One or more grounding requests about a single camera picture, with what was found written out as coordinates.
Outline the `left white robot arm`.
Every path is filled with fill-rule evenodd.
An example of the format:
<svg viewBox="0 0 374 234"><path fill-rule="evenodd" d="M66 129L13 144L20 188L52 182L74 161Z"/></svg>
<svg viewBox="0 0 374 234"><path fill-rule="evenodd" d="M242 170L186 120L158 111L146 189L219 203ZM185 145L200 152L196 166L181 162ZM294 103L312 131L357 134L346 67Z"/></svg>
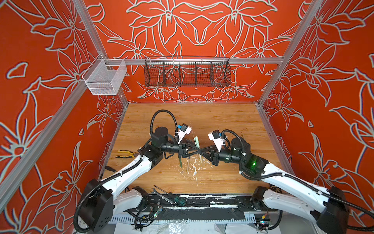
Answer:
<svg viewBox="0 0 374 234"><path fill-rule="evenodd" d="M178 124L175 117L174 134L171 135L165 127L150 129L150 137L137 150L132 162L103 180L92 179L86 185L73 218L73 225L78 233L102 230L111 218L121 212L127 212L134 217L135 224L152 222L159 210L156 204L146 204L147 193L140 187L126 191L126 188L141 175L153 169L166 154L178 154L180 158L187 157L188 150L194 143L184 140L192 128L187 124Z"/></svg>

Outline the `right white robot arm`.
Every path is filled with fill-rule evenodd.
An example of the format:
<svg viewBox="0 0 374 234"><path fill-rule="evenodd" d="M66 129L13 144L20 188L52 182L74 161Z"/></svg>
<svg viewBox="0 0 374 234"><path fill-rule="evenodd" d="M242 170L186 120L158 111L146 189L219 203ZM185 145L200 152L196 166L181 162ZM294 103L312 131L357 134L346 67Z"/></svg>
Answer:
<svg viewBox="0 0 374 234"><path fill-rule="evenodd" d="M239 173L252 181L263 181L274 185L286 193L281 194L270 189L259 187L253 194L253 205L258 209L267 207L301 216L327 234L345 234L347 230L372 232L373 226L356 227L348 224L350 208L354 208L373 217L370 212L358 205L348 202L344 192L337 187L325 188L300 179L251 152L251 146L234 131L235 137L226 146L228 130L215 130L208 137L213 145L199 148L197 153L213 165L219 162L236 163Z"/></svg>

